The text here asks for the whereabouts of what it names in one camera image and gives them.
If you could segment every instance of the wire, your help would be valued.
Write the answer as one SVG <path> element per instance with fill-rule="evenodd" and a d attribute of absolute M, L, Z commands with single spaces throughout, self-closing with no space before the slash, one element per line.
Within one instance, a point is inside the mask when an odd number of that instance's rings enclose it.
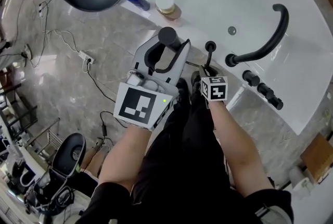
<path fill-rule="evenodd" d="M 55 34 L 57 34 L 58 36 L 60 36 L 62 38 L 63 43 L 65 43 L 69 47 L 69 49 L 71 49 L 73 52 L 79 53 L 78 49 L 76 48 L 76 43 L 75 43 L 75 39 L 74 39 L 73 33 L 71 33 L 70 31 L 67 31 L 67 30 L 63 30 L 63 31 L 60 31 L 60 30 L 51 30 L 51 31 L 54 31 Z M 66 33 L 68 33 L 68 34 L 70 34 L 72 36 L 74 49 L 72 49 L 72 47 L 64 40 L 63 36 L 61 35 L 63 32 L 66 32 Z"/>
<path fill-rule="evenodd" d="M 51 3 L 51 2 L 52 2 L 52 0 L 46 2 L 46 4 L 48 5 L 48 4 Z M 45 5 L 41 10 L 43 10 L 45 7 L 46 7 L 46 5 Z"/>
<path fill-rule="evenodd" d="M 22 54 L 12 54 L 12 55 L 20 55 L 20 56 L 22 56 Z M 7 56 L 7 55 L 0 55 L 0 57 L 2 57 L 2 56 Z"/>
<path fill-rule="evenodd" d="M 102 113 L 109 113 L 109 114 L 111 114 L 113 117 L 114 117 L 114 115 L 113 115 L 113 113 L 112 112 L 109 112 L 109 111 L 102 111 L 101 113 L 99 113 L 99 116 L 100 116 L 100 119 L 102 120 L 102 123 L 104 124 L 104 121 L 103 121 L 103 119 L 102 119 Z M 126 126 L 124 126 L 117 118 L 114 118 L 122 127 L 124 127 L 124 128 L 128 128 L 128 127 L 126 127 Z"/>
<path fill-rule="evenodd" d="M 60 197 L 65 191 L 68 191 L 67 194 L 64 195 L 64 197 Z M 56 205 L 61 208 L 66 208 L 70 204 L 73 204 L 74 202 L 74 189 L 65 186 L 55 197 Z"/>
<path fill-rule="evenodd" d="M 58 30 L 58 29 L 55 29 L 55 30 L 43 30 L 42 21 L 41 21 L 41 28 L 42 28 L 42 32 L 43 32 L 43 33 L 46 33 L 46 34 L 50 34 L 50 37 L 51 37 L 52 32 L 54 31 L 54 33 L 55 33 L 56 35 L 58 35 L 59 37 L 62 38 L 63 43 L 64 43 L 65 45 L 67 45 L 68 48 L 71 49 L 71 51 L 73 51 L 73 52 L 75 52 L 75 53 L 79 53 L 79 52 L 80 52 L 80 51 L 77 49 L 77 47 L 76 47 L 76 42 L 75 42 L 75 39 L 74 39 L 74 35 L 73 35 L 73 33 L 71 33 L 70 31 L 68 31 L 68 30 Z M 63 38 L 62 33 L 64 33 L 64 32 L 66 32 L 66 33 L 68 33 L 68 34 L 71 35 L 72 40 L 73 40 L 73 48 L 72 48 L 72 47 L 69 45 L 69 43 L 67 43 L 67 42 L 65 41 L 65 39 Z"/>
<path fill-rule="evenodd" d="M 90 163 L 92 162 L 94 156 L 98 153 L 98 151 L 102 148 L 103 144 L 104 144 L 104 141 L 105 141 L 105 136 L 103 136 L 103 140 L 102 140 L 102 143 L 100 144 L 100 146 L 97 148 L 96 152 L 94 153 L 92 159 L 90 159 L 89 163 L 87 164 L 87 166 L 85 167 L 85 169 L 83 170 L 83 172 L 86 171 L 87 167 L 90 165 Z"/>
<path fill-rule="evenodd" d="M 189 61 L 186 61 L 185 63 L 188 64 L 188 65 L 190 65 L 190 66 L 193 66 L 193 67 L 197 67 L 197 68 L 199 67 L 199 65 L 191 63 Z"/>
<path fill-rule="evenodd" d="M 107 99 L 113 101 L 114 103 L 116 103 L 115 100 L 111 99 L 110 97 L 107 97 L 107 96 L 105 95 L 105 93 L 101 90 L 101 88 L 98 87 L 98 85 L 97 85 L 95 79 L 94 79 L 94 78 L 90 75 L 90 73 L 89 73 L 89 63 L 87 63 L 87 73 L 88 73 L 89 77 L 92 78 L 92 80 L 94 81 L 96 87 L 100 90 L 100 92 L 102 93 L 102 95 L 103 95 L 105 98 L 107 98 Z"/>
<path fill-rule="evenodd" d="M 86 62 L 87 62 L 87 71 L 84 71 L 84 66 L 85 66 Z M 84 60 L 83 64 L 82 64 L 82 72 L 87 74 L 89 69 L 90 69 L 90 62 L 88 62 L 88 60 Z"/>
<path fill-rule="evenodd" d="M 65 212 L 63 212 L 63 222 L 62 222 L 62 224 L 65 224 L 65 221 L 66 221 L 66 209 L 67 209 L 67 207 L 65 208 Z"/>
<path fill-rule="evenodd" d="M 207 62 L 205 64 L 205 66 L 204 66 L 205 69 L 207 69 L 209 67 L 210 61 L 212 60 L 212 55 L 213 55 L 213 48 L 209 47 Z"/>
<path fill-rule="evenodd" d="M 46 27 L 47 27 L 47 18 L 48 18 L 48 4 L 46 4 L 46 8 L 47 8 L 47 9 L 46 9 L 45 29 L 44 29 L 44 30 L 46 30 Z M 31 62 L 31 60 L 29 60 L 33 68 L 36 68 L 36 67 L 38 67 L 38 66 L 40 65 L 41 58 L 42 58 L 42 55 L 43 55 L 43 53 L 44 53 L 44 49 L 45 49 L 45 43 L 47 43 L 47 39 L 46 39 L 46 32 L 44 33 L 43 48 L 42 48 L 42 52 L 41 52 L 41 55 L 40 55 L 40 58 L 39 58 L 39 60 L 38 60 L 37 64 L 36 64 L 36 65 L 34 65 L 34 64 Z"/>
<path fill-rule="evenodd" d="M 19 12 L 17 14 L 17 19 L 16 19 L 16 37 L 15 37 L 15 42 L 14 42 L 13 47 L 16 45 L 17 38 L 19 37 L 19 17 L 20 17 L 20 13 L 21 13 L 21 9 L 22 9 L 23 3 L 24 3 L 24 0 L 22 0 L 22 3 L 21 3 L 20 8 L 19 8 Z"/>

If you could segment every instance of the shoe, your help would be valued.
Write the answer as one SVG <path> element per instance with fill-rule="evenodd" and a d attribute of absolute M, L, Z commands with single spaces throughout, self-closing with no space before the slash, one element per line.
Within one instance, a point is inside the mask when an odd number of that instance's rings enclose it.
<path fill-rule="evenodd" d="M 192 94 L 200 92 L 201 77 L 198 71 L 194 71 L 191 76 Z"/>
<path fill-rule="evenodd" d="M 178 103 L 189 103 L 189 92 L 188 92 L 188 86 L 186 83 L 186 80 L 183 78 L 180 78 L 178 80 L 178 83 L 176 85 L 179 91 L 179 95 L 177 97 L 177 102 Z"/>

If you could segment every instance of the black faucet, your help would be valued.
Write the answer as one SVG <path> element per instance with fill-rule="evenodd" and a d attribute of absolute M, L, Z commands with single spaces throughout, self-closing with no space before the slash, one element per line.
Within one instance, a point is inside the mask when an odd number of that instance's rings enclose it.
<path fill-rule="evenodd" d="M 244 55 L 235 55 L 235 54 L 227 55 L 225 58 L 225 63 L 229 67 L 234 67 L 235 65 L 241 62 L 248 62 L 261 59 L 266 55 L 268 55 L 271 51 L 273 51 L 274 48 L 280 43 L 288 28 L 289 12 L 288 9 L 281 4 L 273 5 L 273 10 L 276 12 L 278 11 L 281 12 L 281 19 L 279 26 L 277 26 L 277 29 L 274 32 L 273 36 L 270 38 L 270 40 L 263 47 L 261 47 L 259 50 L 255 52 Z"/>

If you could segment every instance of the white cube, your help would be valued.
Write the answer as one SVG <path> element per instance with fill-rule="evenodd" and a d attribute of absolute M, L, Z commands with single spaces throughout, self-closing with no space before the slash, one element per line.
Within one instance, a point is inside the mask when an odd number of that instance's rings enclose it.
<path fill-rule="evenodd" d="M 227 77 L 201 78 L 201 94 L 208 101 L 225 101 L 227 100 L 227 93 Z"/>

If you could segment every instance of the faucet handle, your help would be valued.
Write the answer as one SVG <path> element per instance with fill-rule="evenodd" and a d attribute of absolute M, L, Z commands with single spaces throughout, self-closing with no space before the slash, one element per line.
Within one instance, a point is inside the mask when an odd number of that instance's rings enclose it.
<path fill-rule="evenodd" d="M 268 87 L 265 83 L 260 83 L 257 88 L 258 92 L 261 93 L 267 100 L 274 97 L 274 91 Z"/>
<path fill-rule="evenodd" d="M 283 102 L 280 98 L 277 98 L 275 95 L 268 100 L 270 104 L 272 104 L 277 110 L 281 110 L 283 108 Z"/>
<path fill-rule="evenodd" d="M 256 75 L 253 74 L 250 70 L 246 70 L 243 73 L 243 79 L 249 83 L 249 85 L 252 87 L 256 87 L 260 83 L 260 78 Z"/>

